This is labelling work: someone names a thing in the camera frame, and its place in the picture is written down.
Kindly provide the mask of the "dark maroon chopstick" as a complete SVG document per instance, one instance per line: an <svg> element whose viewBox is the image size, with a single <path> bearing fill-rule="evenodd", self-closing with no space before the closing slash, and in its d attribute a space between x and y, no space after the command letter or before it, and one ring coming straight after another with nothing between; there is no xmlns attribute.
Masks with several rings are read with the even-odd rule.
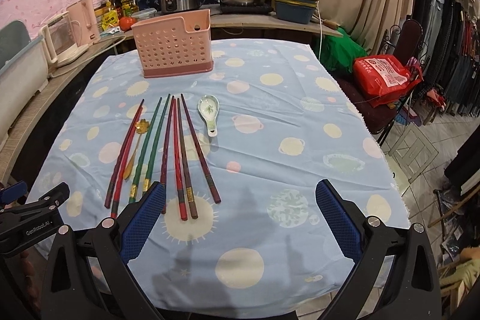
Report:
<svg viewBox="0 0 480 320"><path fill-rule="evenodd" d="M134 125L135 123L138 121L138 119L140 118L140 114L142 112L142 108L143 108L143 103L144 103L144 100L141 100L139 106L137 107L137 110L135 112L135 115L128 127L128 131L125 135L125 138L123 140L123 143L120 147L120 152L119 152L119 155L117 157L117 160L115 162L115 165L114 165L114 169L112 171L112 176L110 178L110 181L109 181L109 184L108 184L108 187L107 187L107 190L106 190L106 197L105 197L105 202L104 202L104 206L109 209L112 205L112 197L113 197L113 193L114 193L114 187L115 187L115 184L116 184L116 180L118 178L118 174L119 174L119 170L120 170L120 163L122 161L122 158L124 156L124 153L125 153L125 150L126 150L126 147L127 147L127 142L130 138L130 136L133 134L134 132Z"/></svg>
<svg viewBox="0 0 480 320"><path fill-rule="evenodd" d="M204 177L207 181L208 188L210 190L212 199L214 200L214 202L216 204L220 204L221 203L221 196L220 196L220 194L219 194L219 192L216 188L216 184L215 184L215 182L212 178L212 174L211 174L210 169L208 167L208 163L207 163L207 161L204 157L202 147L201 147L201 144L199 142L199 138L197 137L196 131L194 129L194 125L193 125L193 122L191 120L191 115L190 115L190 112L188 110L188 107L187 107L187 104L185 102L185 98L184 98L183 94L181 94L181 104L182 104L183 109L185 111L185 117L186 117L187 123L189 125L190 134L191 134L192 139L193 139L193 144L194 144L196 153L198 155L199 162L201 164Z"/></svg>
<svg viewBox="0 0 480 320"><path fill-rule="evenodd" d="M170 140L170 129L172 123L172 116L173 116L173 104L174 104L174 96L171 97L169 103L169 110L168 110L168 120L167 126L165 129L164 134L164 141L163 141L163 155L162 155L162 162L161 162L161 170L160 170L160 183L163 185L164 190L167 190L167 171L168 171L168 146Z"/></svg>

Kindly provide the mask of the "green chopstick left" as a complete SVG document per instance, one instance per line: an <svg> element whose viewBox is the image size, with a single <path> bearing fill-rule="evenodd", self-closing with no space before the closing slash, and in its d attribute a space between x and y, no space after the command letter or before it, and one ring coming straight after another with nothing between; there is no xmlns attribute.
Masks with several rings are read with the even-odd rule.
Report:
<svg viewBox="0 0 480 320"><path fill-rule="evenodd" d="M157 102L157 105L154 109L154 114L151 118L150 125L149 125L147 133L145 135L145 140L143 142L142 149L141 149L138 161L137 161L137 168L136 168L135 175L133 177L133 181L132 181L132 185L131 185L131 189L130 189L128 203L134 203L136 201L136 198L137 198L137 190L138 190L138 187L139 187L139 184L140 184L140 178L141 178L141 174L142 174L143 163L144 163L144 160L145 160L146 151L147 151L148 144L149 144L149 141L150 141L150 138L151 138L151 133L153 131L155 120L156 120L158 111L160 109L161 102L162 102L162 97L160 97L159 101Z"/></svg>

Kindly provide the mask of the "green chopstick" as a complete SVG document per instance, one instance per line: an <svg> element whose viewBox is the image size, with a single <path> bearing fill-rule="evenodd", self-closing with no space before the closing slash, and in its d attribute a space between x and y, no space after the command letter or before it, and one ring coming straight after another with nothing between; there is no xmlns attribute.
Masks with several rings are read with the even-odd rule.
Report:
<svg viewBox="0 0 480 320"><path fill-rule="evenodd" d="M131 185L131 189L130 189L128 203L134 203L136 201L136 198L137 198L137 190L138 190L138 187L139 187L139 184L140 184L140 178L141 178L141 174L142 174L143 163L144 163L144 160L145 160L146 151L147 151L148 144L149 144L149 141L150 141L150 138L151 138L151 133L153 131L155 120L156 120L158 111L160 109L161 102L162 102L162 97L160 97L159 101L157 102L157 105L154 109L154 114L151 118L150 125L149 125L147 133L145 135L145 140L143 142L142 149L141 149L138 161L137 161L137 168L136 168L135 175L133 177L133 181L132 181L132 185Z"/></svg>
<svg viewBox="0 0 480 320"><path fill-rule="evenodd" d="M150 154L150 157L149 157L147 171L146 171L145 179L144 179L144 182L143 182L143 192L144 193L150 188L150 185L151 185L151 179L152 179L152 176L153 176L154 164L155 164L155 162L154 162L155 161L155 156L156 156L157 151L158 151L160 134L161 134L161 130L162 130L163 123L164 123L164 117L166 115L168 106L170 104L170 100L171 100L171 95L168 94L166 102L163 106L163 110L162 110L161 115L160 115L159 125L157 126L157 129L156 129L156 132L155 132L155 135L154 135L151 154Z"/></svg>

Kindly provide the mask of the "green chopstick right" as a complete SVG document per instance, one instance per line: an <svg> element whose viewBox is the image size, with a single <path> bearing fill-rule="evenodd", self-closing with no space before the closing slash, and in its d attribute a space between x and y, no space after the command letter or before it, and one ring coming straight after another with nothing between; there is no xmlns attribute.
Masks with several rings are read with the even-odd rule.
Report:
<svg viewBox="0 0 480 320"><path fill-rule="evenodd" d="M171 95L168 94L166 102L163 106L163 110L162 110L161 115L160 115L159 125L157 126L157 129L156 129L156 132L155 132L155 135L154 135L151 154L150 154L150 157L149 157L147 171L146 171L145 179L144 179L144 182L143 182L143 192L144 193L150 188L150 185L151 185L151 179L152 179L152 176L153 176L154 164L155 164L155 162L154 162L155 161L155 156L156 156L157 151L158 151L160 134L161 134L161 130L162 130L163 123L164 123L164 117L166 115L168 106L170 104L170 100L171 100Z"/></svg>

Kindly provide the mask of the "bright red chopstick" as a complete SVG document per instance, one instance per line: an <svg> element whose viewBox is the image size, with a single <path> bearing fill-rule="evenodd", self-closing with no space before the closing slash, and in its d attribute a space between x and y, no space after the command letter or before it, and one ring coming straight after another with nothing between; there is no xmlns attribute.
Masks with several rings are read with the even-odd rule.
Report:
<svg viewBox="0 0 480 320"><path fill-rule="evenodd" d="M173 150L174 150L174 165L175 165L175 176L176 176L176 191L177 191L177 200L179 206L179 215L181 221L187 221L188 215L185 204L185 194L183 189L182 181L182 165L181 165L181 156L180 156L180 147L179 147L179 131L178 131L178 117L177 117L177 104L176 98L172 102L172 119L173 119Z"/></svg>

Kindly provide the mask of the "brown chopstick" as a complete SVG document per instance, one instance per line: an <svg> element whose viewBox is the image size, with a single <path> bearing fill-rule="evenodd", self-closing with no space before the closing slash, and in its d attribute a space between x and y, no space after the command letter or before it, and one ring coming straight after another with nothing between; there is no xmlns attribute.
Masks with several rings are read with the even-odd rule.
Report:
<svg viewBox="0 0 480 320"><path fill-rule="evenodd" d="M182 127L182 113L181 113L181 103L180 99L176 99L177 101L177 117L178 117L178 132L179 132L179 142L180 142L180 149L181 149L181 163L182 163L182 171L184 175L184 182L185 182L185 194L188 202L188 206L190 209L190 216L193 219L197 219L199 217L197 206L194 199L194 193L191 183L191 174L188 165L187 153L185 149L185 138L184 132Z"/></svg>

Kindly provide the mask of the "blue planet pattern tablecloth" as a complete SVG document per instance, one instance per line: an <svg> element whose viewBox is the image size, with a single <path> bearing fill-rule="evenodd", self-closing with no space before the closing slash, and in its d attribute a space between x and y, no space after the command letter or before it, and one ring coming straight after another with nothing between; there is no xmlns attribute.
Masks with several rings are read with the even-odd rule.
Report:
<svg viewBox="0 0 480 320"><path fill-rule="evenodd" d="M170 94L181 103L199 217L191 218L181 165L188 220L180 219L172 120L166 212L129 268L161 309L244 319L287 313L341 286L353 265L317 207L319 181L328 179L343 198L388 226L407 227L408 213L383 152L308 46L247 39L211 46L214 67L197 75L146 79L136 51L107 58L28 198L64 182L70 188L60 210L64 222L76 230L95 227L108 214L107 185L137 107L144 100L142 115L151 120L162 97L142 178ZM181 94L220 204L202 172ZM214 138L198 112L204 95L220 104Z"/></svg>

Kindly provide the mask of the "gold flower spoon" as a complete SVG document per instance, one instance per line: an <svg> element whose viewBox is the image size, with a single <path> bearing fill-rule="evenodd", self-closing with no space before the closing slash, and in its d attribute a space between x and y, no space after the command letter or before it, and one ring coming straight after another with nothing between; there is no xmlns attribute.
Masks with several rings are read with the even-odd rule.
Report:
<svg viewBox="0 0 480 320"><path fill-rule="evenodd" d="M149 126L150 126L150 123L147 120L145 120L144 118L140 119L135 125L136 134L137 134L137 142L136 142L135 147L133 149L134 151L130 155L130 158L128 160L126 168L124 169L124 174L123 174L123 179L124 180L127 180L131 176L131 173L132 173L132 170L133 170L133 167L134 167L133 164L135 162L135 157L136 157L137 150L138 150L138 147L139 147L139 144L140 144L140 140L142 139L142 136L147 133Z"/></svg>

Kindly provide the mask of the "white plastic storage bin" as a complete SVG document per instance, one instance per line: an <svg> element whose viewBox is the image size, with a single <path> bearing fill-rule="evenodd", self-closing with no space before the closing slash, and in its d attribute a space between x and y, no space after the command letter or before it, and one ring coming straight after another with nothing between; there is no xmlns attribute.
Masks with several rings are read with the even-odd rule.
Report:
<svg viewBox="0 0 480 320"><path fill-rule="evenodd" d="M48 84L44 44L43 36L32 40L19 20L1 29L1 145L30 99Z"/></svg>

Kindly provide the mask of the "red plastic bag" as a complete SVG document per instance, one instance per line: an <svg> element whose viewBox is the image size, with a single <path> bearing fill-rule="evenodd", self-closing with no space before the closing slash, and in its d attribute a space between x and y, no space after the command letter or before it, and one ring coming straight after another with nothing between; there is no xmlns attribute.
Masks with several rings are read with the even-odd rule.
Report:
<svg viewBox="0 0 480 320"><path fill-rule="evenodd" d="M423 80L422 68L416 58L406 65L392 54L357 58L352 74L362 96L372 107L400 100Z"/></svg>

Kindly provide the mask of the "green plastic bag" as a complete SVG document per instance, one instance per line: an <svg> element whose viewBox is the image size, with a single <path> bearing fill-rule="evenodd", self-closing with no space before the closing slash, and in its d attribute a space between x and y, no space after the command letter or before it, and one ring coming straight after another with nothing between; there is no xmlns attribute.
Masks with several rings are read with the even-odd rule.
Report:
<svg viewBox="0 0 480 320"><path fill-rule="evenodd" d="M331 72L351 74L354 61L364 58L367 52L345 32L342 37L323 36L314 47L320 64Z"/></svg>

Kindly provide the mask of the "white glass kettle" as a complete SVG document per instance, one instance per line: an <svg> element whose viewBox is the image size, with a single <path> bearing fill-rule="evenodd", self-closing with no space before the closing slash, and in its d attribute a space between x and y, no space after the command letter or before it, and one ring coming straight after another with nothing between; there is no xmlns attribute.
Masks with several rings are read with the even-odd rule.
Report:
<svg viewBox="0 0 480 320"><path fill-rule="evenodd" d="M69 13L64 12L49 19L40 29L44 38L44 51L50 69L71 64L89 48L79 46L72 29Z"/></svg>

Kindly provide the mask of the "pink perforated utensil holder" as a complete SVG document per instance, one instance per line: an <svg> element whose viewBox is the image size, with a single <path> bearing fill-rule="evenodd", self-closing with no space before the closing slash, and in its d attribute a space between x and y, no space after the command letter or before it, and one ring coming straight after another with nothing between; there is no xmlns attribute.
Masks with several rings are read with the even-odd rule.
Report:
<svg viewBox="0 0 480 320"><path fill-rule="evenodd" d="M132 26L145 78L186 76L213 69L210 10L145 19Z"/></svg>

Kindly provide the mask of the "dark metal chair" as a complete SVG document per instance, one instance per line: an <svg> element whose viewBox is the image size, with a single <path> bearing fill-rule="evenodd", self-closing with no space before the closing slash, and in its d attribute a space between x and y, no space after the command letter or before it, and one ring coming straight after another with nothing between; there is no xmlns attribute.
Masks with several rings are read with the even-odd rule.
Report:
<svg viewBox="0 0 480 320"><path fill-rule="evenodd" d="M402 65L406 65L408 60L416 58L416 55L420 51L421 44L423 43L422 37L422 26L414 19L408 19L403 23L403 26L400 29L400 35L397 42L392 42L390 35L384 35L381 48L386 52L380 54L392 54L402 63ZM393 128L395 117L400 112L400 107L405 104L413 89L396 102L388 105L372 107L362 96L352 73L343 74L334 72L333 77L336 82L338 82L341 90L345 93L351 104L360 113L370 133L378 135L378 143L383 144L390 133L391 128Z"/></svg>

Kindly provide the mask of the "orange tomato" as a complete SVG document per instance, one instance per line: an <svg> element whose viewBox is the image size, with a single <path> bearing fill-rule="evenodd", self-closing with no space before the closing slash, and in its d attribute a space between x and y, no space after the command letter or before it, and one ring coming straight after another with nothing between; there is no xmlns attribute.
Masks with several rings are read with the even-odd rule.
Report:
<svg viewBox="0 0 480 320"><path fill-rule="evenodd" d="M123 32L128 32L137 20L132 16L123 16L119 19L119 27Z"/></svg>

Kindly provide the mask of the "pink electric kettle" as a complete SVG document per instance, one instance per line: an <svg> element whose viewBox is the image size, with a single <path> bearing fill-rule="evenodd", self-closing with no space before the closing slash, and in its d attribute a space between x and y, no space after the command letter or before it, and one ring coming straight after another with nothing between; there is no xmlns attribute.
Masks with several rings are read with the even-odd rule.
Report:
<svg viewBox="0 0 480 320"><path fill-rule="evenodd" d="M67 8L72 34L78 46L99 41L100 33L93 0L80 0Z"/></svg>

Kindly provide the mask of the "yellow snack packet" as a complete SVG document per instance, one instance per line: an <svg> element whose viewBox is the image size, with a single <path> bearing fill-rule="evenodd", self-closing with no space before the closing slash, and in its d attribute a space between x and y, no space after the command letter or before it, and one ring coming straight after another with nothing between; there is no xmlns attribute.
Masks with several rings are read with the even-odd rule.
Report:
<svg viewBox="0 0 480 320"><path fill-rule="evenodd" d="M119 26L119 16L116 10L108 10L102 15L102 29L107 31Z"/></svg>

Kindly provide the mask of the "clear plastic food container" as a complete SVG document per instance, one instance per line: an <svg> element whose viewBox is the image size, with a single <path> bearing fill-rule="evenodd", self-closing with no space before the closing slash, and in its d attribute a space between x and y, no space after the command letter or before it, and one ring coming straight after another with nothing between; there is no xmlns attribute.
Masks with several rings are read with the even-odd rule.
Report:
<svg viewBox="0 0 480 320"><path fill-rule="evenodd" d="M145 10L140 10L132 13L131 17L136 21L142 21L150 18L154 18L157 15L157 9L148 8Z"/></svg>

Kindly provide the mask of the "cooking oil bottle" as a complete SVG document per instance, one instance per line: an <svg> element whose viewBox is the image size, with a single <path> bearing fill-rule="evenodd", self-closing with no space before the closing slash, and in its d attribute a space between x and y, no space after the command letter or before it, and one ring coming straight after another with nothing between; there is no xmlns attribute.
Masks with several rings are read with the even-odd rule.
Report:
<svg viewBox="0 0 480 320"><path fill-rule="evenodd" d="M120 0L123 16L128 17L138 11L136 0Z"/></svg>

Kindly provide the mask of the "hanging dark clothes rack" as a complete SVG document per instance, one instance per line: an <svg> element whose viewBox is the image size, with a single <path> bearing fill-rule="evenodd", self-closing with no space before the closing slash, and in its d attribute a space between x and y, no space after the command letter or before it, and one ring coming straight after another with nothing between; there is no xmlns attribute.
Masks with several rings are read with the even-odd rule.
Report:
<svg viewBox="0 0 480 320"><path fill-rule="evenodd" d="M479 0L414 0L413 18L424 32L414 101L479 115Z"/></svg>

